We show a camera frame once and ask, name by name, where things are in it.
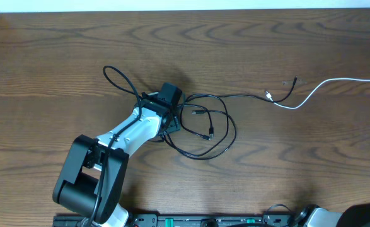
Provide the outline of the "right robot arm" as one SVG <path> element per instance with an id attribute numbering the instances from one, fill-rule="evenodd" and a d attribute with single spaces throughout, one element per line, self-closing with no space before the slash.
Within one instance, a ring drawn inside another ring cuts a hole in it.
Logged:
<path id="1" fill-rule="evenodd" d="M 294 217 L 291 226 L 298 227 L 370 227 L 370 203 L 333 212 L 316 204 L 308 205 Z"/>

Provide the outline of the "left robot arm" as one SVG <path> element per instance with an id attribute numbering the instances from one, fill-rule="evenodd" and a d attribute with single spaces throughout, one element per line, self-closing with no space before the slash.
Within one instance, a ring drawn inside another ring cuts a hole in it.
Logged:
<path id="1" fill-rule="evenodd" d="M 164 83 L 159 92 L 142 94 L 131 115 L 96 138 L 73 141 L 52 199 L 82 215 L 92 226 L 125 226 L 129 212 L 120 204 L 129 158 L 148 140 L 178 131 L 182 91 Z"/>

